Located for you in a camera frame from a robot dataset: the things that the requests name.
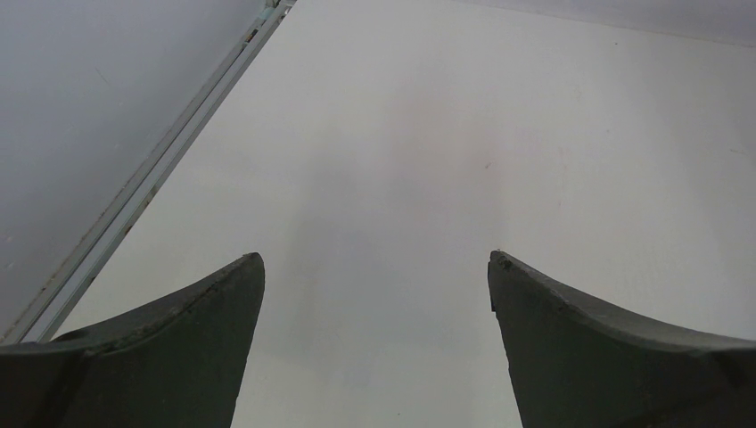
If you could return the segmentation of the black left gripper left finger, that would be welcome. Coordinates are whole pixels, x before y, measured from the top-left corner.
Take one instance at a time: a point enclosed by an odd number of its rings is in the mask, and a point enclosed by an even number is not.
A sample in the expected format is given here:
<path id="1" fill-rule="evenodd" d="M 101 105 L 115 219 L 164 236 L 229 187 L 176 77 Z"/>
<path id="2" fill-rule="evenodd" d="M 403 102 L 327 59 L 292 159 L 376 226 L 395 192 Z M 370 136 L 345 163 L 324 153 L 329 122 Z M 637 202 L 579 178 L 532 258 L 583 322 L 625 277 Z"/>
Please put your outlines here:
<path id="1" fill-rule="evenodd" d="M 264 291 L 249 253 L 119 316 L 4 346 L 2 426 L 229 426 Z"/>

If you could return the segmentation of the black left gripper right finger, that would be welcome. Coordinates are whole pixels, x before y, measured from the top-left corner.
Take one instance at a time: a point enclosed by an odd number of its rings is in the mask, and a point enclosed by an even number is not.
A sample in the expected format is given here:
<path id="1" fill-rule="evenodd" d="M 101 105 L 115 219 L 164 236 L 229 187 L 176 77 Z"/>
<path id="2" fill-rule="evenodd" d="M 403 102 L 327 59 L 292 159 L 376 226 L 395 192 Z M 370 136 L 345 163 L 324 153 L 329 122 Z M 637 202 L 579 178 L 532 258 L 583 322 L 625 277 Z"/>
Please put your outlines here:
<path id="1" fill-rule="evenodd" d="M 523 426 L 754 426 L 754 342 L 639 315 L 503 251 L 488 284 Z"/>

